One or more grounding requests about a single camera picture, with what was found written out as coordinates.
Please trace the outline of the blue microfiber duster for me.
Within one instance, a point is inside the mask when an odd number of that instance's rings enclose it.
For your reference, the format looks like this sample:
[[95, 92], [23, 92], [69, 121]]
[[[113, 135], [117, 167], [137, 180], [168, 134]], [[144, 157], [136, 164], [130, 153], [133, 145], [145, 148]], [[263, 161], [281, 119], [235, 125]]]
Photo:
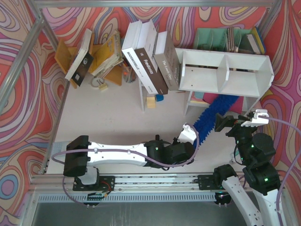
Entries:
[[216, 114], [224, 116], [227, 111], [240, 99], [239, 96], [218, 95], [218, 97], [201, 113], [193, 124], [198, 132], [199, 144], [202, 144], [211, 130], [214, 129]]

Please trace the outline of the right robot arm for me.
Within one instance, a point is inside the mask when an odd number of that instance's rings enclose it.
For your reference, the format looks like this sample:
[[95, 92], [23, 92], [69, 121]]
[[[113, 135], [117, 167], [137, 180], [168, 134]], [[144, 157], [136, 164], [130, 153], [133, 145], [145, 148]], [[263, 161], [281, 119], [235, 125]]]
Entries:
[[271, 136], [257, 133], [258, 126], [266, 125], [272, 118], [264, 109], [257, 109], [245, 116], [221, 116], [216, 114], [214, 130], [229, 127], [226, 136], [235, 139], [235, 150], [239, 152], [243, 174], [256, 197], [259, 208], [253, 204], [234, 169], [225, 164], [214, 169], [214, 183], [223, 187], [231, 196], [245, 222], [249, 226], [286, 226], [281, 196], [285, 182], [292, 170], [290, 166], [283, 179], [271, 163], [276, 154]]

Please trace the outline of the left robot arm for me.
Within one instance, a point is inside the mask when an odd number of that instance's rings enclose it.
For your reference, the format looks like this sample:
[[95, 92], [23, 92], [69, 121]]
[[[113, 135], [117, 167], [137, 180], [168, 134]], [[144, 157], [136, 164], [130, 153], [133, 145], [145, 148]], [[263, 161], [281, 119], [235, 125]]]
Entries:
[[99, 164], [132, 164], [155, 169], [171, 168], [190, 164], [196, 153], [191, 142], [174, 140], [169, 143], [155, 140], [136, 145], [104, 145], [90, 142], [87, 135], [77, 137], [67, 146], [63, 175], [78, 177], [86, 185], [95, 185]]

